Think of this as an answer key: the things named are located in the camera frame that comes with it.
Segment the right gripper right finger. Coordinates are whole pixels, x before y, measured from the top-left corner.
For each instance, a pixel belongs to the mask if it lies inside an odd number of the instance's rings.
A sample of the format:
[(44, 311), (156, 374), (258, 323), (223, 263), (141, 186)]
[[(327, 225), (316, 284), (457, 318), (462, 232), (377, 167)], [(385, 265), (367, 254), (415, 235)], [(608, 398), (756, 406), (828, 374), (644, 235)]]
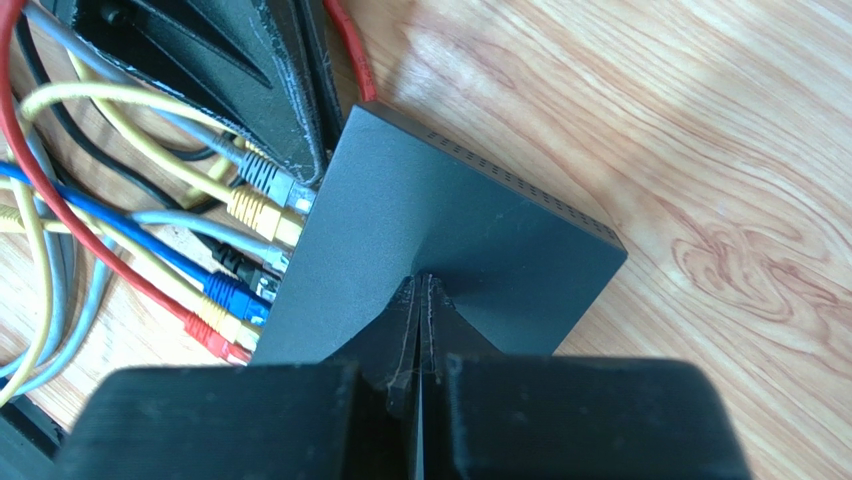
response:
[(457, 310), (444, 283), (421, 277), (421, 384), (445, 386), (465, 366), (500, 356), (500, 350)]

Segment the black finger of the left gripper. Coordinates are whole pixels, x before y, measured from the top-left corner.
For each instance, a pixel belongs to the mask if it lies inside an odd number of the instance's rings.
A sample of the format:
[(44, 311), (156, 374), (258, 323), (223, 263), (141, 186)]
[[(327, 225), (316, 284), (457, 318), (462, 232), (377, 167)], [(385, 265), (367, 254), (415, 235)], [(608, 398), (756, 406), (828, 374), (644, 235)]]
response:
[(315, 186), (343, 129), (320, 1), (45, 1), (111, 64)]

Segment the black network switch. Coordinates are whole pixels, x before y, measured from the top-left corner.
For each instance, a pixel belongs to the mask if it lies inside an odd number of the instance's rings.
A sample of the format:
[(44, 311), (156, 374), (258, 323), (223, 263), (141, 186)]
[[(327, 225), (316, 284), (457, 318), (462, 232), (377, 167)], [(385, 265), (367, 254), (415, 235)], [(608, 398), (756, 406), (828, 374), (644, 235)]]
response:
[(607, 225), (379, 102), (355, 106), (254, 354), (314, 363), (408, 276), (498, 349), (551, 354), (627, 259)]

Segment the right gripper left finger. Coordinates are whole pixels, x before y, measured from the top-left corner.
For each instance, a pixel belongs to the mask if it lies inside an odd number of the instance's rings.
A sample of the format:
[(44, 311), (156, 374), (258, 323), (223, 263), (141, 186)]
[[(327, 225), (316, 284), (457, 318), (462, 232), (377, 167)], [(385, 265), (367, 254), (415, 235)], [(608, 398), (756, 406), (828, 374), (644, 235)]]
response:
[(420, 281), (406, 277), (384, 310), (324, 360), (355, 362), (369, 386), (384, 399), (391, 416), (405, 415), (419, 348)]

